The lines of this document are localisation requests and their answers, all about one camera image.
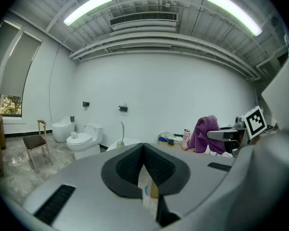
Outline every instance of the chair seat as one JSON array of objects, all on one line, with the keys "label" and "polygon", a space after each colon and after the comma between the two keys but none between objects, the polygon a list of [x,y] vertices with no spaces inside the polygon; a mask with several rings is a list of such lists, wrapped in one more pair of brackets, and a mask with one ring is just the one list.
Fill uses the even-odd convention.
[{"label": "chair seat", "polygon": [[46,141],[40,135],[32,135],[23,138],[26,148],[32,149],[46,144]]}]

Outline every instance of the lid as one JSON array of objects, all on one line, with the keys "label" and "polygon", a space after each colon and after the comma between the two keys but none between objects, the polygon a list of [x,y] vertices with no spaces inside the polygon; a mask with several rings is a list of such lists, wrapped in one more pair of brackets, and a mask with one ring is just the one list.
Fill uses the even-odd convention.
[{"label": "lid", "polygon": [[71,122],[60,121],[60,122],[54,123],[53,127],[54,128],[65,128],[65,127],[67,127],[70,124],[71,124]]},{"label": "lid", "polygon": [[71,136],[68,137],[66,142],[69,145],[82,145],[92,140],[92,137],[87,133],[78,133],[77,136],[78,136],[77,139],[73,139]]},{"label": "lid", "polygon": [[101,129],[101,128],[103,128],[101,125],[99,125],[99,124],[97,124],[97,123],[88,123],[87,126],[93,127],[93,128],[96,128],[96,129]]}]

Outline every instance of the chair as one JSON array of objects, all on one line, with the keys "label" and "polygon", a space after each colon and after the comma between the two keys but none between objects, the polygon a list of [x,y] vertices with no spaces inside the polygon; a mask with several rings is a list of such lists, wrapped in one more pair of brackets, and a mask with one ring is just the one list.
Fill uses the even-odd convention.
[{"label": "chair", "polygon": [[32,149],[35,149],[35,148],[42,148],[42,151],[43,151],[43,154],[44,154],[44,159],[46,161],[46,154],[44,152],[44,147],[43,145],[46,145],[46,150],[47,150],[47,153],[48,153],[48,157],[49,157],[49,160],[51,162],[51,164],[53,165],[53,161],[50,157],[50,154],[49,154],[49,151],[48,151],[48,147],[47,147],[47,140],[46,140],[46,122],[43,121],[43,120],[38,120],[38,126],[39,124],[42,123],[44,124],[44,138],[41,136],[41,130],[39,128],[39,134],[38,135],[32,135],[32,136],[27,136],[27,137],[24,137],[23,140],[24,140],[24,143],[25,143],[25,146],[28,150],[28,154],[29,154],[29,158],[30,160],[32,161],[33,163],[33,166],[35,168],[35,170],[38,172],[37,170],[37,167],[35,165],[35,162],[33,160],[33,157],[32,157],[32,154],[31,154],[31,150]]}]

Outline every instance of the bottle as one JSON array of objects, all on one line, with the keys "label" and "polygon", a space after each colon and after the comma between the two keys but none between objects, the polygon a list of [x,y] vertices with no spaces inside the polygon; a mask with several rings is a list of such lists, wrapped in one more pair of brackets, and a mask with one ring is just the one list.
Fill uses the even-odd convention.
[{"label": "bottle", "polygon": [[190,136],[191,136],[191,131],[188,129],[184,129],[182,148],[187,148],[187,142],[189,141]]}]

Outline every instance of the toilet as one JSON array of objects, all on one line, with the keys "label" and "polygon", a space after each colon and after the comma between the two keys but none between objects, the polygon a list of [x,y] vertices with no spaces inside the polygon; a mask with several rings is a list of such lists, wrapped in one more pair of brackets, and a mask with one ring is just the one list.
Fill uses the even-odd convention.
[{"label": "toilet", "polygon": [[57,142],[65,142],[67,138],[71,136],[71,132],[74,131],[75,124],[71,122],[69,116],[65,116],[60,122],[54,123],[52,129],[54,140]]},{"label": "toilet", "polygon": [[96,123],[86,125],[84,133],[78,133],[77,138],[69,136],[66,140],[67,146],[74,152],[75,159],[100,153],[100,145],[103,139],[103,128]]}]

